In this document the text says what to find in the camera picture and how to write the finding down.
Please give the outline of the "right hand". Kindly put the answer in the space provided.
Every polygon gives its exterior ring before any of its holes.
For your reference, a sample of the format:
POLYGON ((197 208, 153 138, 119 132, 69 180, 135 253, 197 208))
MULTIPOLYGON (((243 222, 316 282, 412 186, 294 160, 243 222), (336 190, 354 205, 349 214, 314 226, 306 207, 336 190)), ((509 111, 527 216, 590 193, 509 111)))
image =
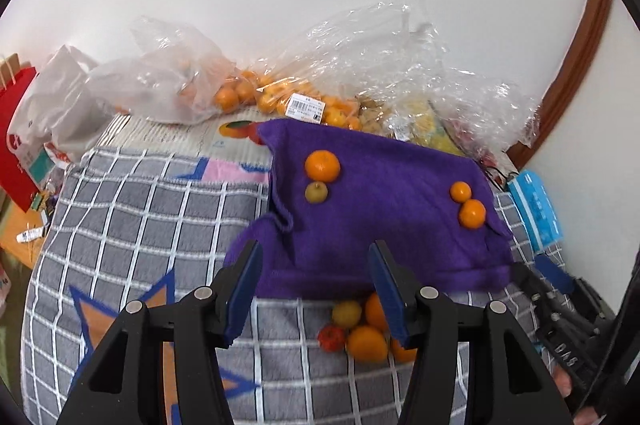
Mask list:
MULTIPOLYGON (((563 398, 570 395, 573 389, 573 383, 562 367, 555 365, 552 377, 555 382, 556 388, 559 390, 563 398)), ((573 423, 575 425, 594 425, 600 423, 600 416, 594 408, 580 409, 574 416, 573 423)))

